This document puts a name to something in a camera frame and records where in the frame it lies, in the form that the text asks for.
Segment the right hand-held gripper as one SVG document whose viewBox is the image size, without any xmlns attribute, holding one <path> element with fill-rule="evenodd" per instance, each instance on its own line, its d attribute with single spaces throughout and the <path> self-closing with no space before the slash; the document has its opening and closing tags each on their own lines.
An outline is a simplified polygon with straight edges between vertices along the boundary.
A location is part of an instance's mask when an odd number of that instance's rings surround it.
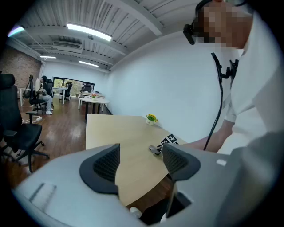
<svg viewBox="0 0 284 227">
<path fill-rule="evenodd" d="M 165 138 L 163 138 L 160 141 L 161 145 L 163 145 L 164 143 L 173 143 L 173 144 L 177 144 L 177 145 L 179 144 L 178 139 L 173 134 L 166 136 Z"/>
</svg>

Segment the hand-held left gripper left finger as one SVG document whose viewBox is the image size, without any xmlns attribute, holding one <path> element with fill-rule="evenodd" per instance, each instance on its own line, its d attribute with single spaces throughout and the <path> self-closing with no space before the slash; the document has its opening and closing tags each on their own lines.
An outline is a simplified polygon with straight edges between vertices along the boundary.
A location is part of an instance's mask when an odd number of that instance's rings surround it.
<svg viewBox="0 0 284 227">
<path fill-rule="evenodd" d="M 13 195 L 42 227 L 145 227 L 119 201 L 120 145 L 61 156 L 26 178 Z"/>
</svg>

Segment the person's right forearm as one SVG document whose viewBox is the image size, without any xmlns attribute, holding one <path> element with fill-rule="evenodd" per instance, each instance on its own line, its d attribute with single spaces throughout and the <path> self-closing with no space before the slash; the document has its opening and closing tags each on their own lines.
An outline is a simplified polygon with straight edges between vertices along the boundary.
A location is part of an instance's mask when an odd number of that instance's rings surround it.
<svg viewBox="0 0 284 227">
<path fill-rule="evenodd" d="M 234 122 L 224 120 L 220 129 L 212 134 L 206 148 L 205 145 L 209 137 L 204 137 L 198 141 L 183 144 L 181 146 L 217 153 L 218 150 L 222 147 L 224 141 L 232 134 L 232 128 L 234 124 Z"/>
</svg>

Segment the yellow flowers in white pot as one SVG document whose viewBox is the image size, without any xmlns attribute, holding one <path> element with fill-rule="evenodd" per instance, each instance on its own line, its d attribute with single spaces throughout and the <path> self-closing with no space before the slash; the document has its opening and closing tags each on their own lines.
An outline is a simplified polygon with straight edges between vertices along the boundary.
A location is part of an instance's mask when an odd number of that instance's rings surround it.
<svg viewBox="0 0 284 227">
<path fill-rule="evenodd" d="M 147 114 L 146 115 L 146 124 L 148 125 L 154 125 L 154 123 L 157 123 L 158 119 L 153 114 Z"/>
</svg>

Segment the person's white left shoe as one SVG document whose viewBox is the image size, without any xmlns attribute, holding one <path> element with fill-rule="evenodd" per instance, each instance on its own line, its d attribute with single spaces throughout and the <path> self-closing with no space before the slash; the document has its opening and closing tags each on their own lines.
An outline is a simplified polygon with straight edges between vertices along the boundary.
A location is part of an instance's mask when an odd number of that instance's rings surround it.
<svg viewBox="0 0 284 227">
<path fill-rule="evenodd" d="M 134 215 L 138 219 L 141 218 L 141 216 L 142 216 L 142 212 L 138 208 L 136 208 L 136 207 L 131 207 L 130 208 L 130 213 L 132 215 Z"/>
</svg>

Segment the white round table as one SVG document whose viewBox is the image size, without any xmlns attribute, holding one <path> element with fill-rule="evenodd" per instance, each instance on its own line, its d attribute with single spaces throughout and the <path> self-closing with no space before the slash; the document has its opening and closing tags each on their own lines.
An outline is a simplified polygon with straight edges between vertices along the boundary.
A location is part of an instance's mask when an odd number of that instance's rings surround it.
<svg viewBox="0 0 284 227">
<path fill-rule="evenodd" d="M 92 98 L 90 96 L 85 96 L 82 98 L 81 96 L 79 96 L 78 97 L 78 109 L 80 109 L 81 102 L 86 102 L 87 104 L 88 103 L 98 104 L 97 114 L 99 114 L 100 111 L 103 111 L 103 106 L 105 104 L 110 103 L 110 101 L 108 101 L 105 98 Z"/>
</svg>

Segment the black office chair by window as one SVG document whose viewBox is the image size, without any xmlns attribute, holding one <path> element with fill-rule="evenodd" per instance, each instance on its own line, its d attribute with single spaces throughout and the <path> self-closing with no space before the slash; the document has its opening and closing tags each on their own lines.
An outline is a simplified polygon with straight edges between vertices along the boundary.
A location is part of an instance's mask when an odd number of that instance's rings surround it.
<svg viewBox="0 0 284 227">
<path fill-rule="evenodd" d="M 71 89 L 72 89 L 72 82 L 68 81 L 66 83 L 66 88 L 67 90 L 66 91 L 62 91 L 60 94 L 59 94 L 59 100 L 70 100 L 70 95 L 71 95 Z"/>
</svg>

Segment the large black office chair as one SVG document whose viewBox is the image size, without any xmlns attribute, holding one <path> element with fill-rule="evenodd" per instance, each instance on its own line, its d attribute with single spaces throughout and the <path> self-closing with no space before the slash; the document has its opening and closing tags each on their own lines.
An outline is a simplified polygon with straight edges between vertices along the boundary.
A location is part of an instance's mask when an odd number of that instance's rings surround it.
<svg viewBox="0 0 284 227">
<path fill-rule="evenodd" d="M 32 155 L 41 155 L 49 159 L 49 155 L 36 150 L 39 145 L 45 144 L 39 140 L 42 126 L 34 124 L 35 111 L 26 112 L 29 115 L 29 123 L 23 123 L 18 106 L 17 87 L 13 74 L 0 74 L 0 131 L 7 146 L 14 152 L 23 153 L 16 158 L 16 162 L 28 157 L 29 171 L 32 172 Z"/>
</svg>

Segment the dark framed window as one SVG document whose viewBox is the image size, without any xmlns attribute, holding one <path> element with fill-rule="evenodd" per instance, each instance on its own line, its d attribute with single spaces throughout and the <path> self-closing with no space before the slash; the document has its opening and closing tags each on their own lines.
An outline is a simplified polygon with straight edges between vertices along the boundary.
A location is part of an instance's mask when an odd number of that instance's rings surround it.
<svg viewBox="0 0 284 227">
<path fill-rule="evenodd" d="M 68 78 L 60 78 L 60 77 L 53 77 L 52 81 L 54 87 L 67 87 L 66 84 L 71 82 L 72 83 L 71 95 L 73 96 L 75 96 L 77 93 L 85 89 L 87 84 L 91 86 L 91 90 L 93 90 L 95 86 L 94 83 L 72 80 Z"/>
</svg>

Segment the white rectangular desk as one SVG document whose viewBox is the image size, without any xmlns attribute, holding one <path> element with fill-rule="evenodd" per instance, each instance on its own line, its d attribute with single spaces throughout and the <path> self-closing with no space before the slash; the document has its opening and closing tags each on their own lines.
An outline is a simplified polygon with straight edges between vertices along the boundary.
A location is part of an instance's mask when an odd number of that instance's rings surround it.
<svg viewBox="0 0 284 227">
<path fill-rule="evenodd" d="M 52 87 L 52 91 L 54 91 L 54 90 L 58 90 L 58 91 L 62 91 L 63 92 L 63 104 L 64 104 L 64 102 L 65 102 L 65 93 L 66 93 L 66 91 L 68 90 L 68 88 L 66 88 L 66 87 Z"/>
</svg>

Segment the person's white shirt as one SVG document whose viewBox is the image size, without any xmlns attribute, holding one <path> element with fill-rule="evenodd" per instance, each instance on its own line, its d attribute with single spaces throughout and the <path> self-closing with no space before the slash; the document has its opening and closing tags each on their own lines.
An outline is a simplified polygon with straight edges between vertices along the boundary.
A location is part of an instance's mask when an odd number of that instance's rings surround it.
<svg viewBox="0 0 284 227">
<path fill-rule="evenodd" d="M 253 15 L 252 29 L 240 57 L 231 87 L 231 100 L 224 120 L 234 122 L 232 134 L 217 153 L 230 154 L 268 132 L 253 99 L 277 73 L 283 61 L 277 41 L 268 26 Z"/>
</svg>

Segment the black mesh office chair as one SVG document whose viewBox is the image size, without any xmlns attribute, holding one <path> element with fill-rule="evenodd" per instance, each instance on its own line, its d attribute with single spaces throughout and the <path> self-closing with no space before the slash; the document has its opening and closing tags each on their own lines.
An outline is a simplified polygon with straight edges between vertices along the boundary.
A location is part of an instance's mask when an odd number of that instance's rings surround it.
<svg viewBox="0 0 284 227">
<path fill-rule="evenodd" d="M 45 111 L 47 102 L 43 99 L 39 98 L 39 94 L 35 92 L 35 88 L 33 86 L 33 75 L 29 75 L 29 103 L 32 106 L 33 111 Z"/>
</svg>

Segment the long ceiling light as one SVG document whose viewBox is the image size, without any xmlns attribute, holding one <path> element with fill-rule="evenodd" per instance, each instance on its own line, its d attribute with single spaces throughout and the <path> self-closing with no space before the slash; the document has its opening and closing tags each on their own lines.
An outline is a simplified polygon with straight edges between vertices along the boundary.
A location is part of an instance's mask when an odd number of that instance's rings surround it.
<svg viewBox="0 0 284 227">
<path fill-rule="evenodd" d="M 77 25 L 77 24 L 73 24 L 73 23 L 68 23 L 67 24 L 67 28 L 70 30 L 74 30 L 74 31 L 79 31 L 79 32 L 83 32 L 83 33 L 87 33 L 99 38 L 102 38 L 106 41 L 111 41 L 112 40 L 112 36 L 108 35 L 104 32 L 98 31 L 96 29 L 92 29 L 89 27 L 85 27 L 85 26 L 81 26 L 81 25 Z"/>
</svg>

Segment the ceiling air conditioner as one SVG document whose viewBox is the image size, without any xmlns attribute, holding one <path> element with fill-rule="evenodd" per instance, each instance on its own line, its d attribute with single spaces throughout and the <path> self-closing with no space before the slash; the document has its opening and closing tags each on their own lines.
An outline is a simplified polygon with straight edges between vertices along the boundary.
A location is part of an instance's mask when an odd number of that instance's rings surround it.
<svg viewBox="0 0 284 227">
<path fill-rule="evenodd" d="M 75 48 L 75 49 L 82 49 L 82 44 L 72 43 L 72 42 L 67 42 L 67 41 L 54 41 L 53 45 L 54 46 L 70 47 L 70 48 Z"/>
</svg>

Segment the black chest mount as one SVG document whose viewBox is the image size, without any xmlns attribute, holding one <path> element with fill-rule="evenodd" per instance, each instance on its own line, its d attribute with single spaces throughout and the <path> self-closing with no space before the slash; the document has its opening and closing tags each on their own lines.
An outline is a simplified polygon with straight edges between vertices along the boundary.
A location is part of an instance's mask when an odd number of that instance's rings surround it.
<svg viewBox="0 0 284 227">
<path fill-rule="evenodd" d="M 220 62 L 219 62 L 217 56 L 215 55 L 215 53 L 211 53 L 211 56 L 213 57 L 214 62 L 216 64 L 219 84 L 220 85 L 222 84 L 222 79 L 228 79 L 228 78 L 231 78 L 231 82 L 233 82 L 233 80 L 234 80 L 234 78 L 236 76 L 236 73 L 237 73 L 239 60 L 235 59 L 235 62 L 230 60 L 229 61 L 230 67 L 227 67 L 226 68 L 226 73 L 223 74 L 222 71 L 221 71 L 222 65 L 220 64 Z"/>
</svg>

